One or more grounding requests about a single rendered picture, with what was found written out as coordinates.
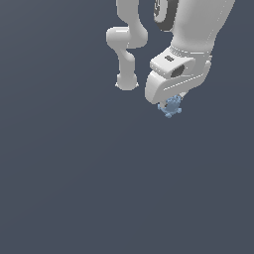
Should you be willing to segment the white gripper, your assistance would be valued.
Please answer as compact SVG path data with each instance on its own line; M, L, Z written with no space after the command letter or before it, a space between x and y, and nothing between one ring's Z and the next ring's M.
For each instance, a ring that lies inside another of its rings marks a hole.
M152 104L165 105L170 97L184 96L204 82L210 66L210 52L189 53L168 47L150 61L145 97Z

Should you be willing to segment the small light blue toy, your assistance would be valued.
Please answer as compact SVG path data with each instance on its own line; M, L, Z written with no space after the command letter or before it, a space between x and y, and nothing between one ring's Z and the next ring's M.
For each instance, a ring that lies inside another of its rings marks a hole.
M171 118L173 115L182 112L180 108L181 102L182 98L179 95L175 95L166 100L166 106L164 108L158 106L158 109L161 110L167 118Z

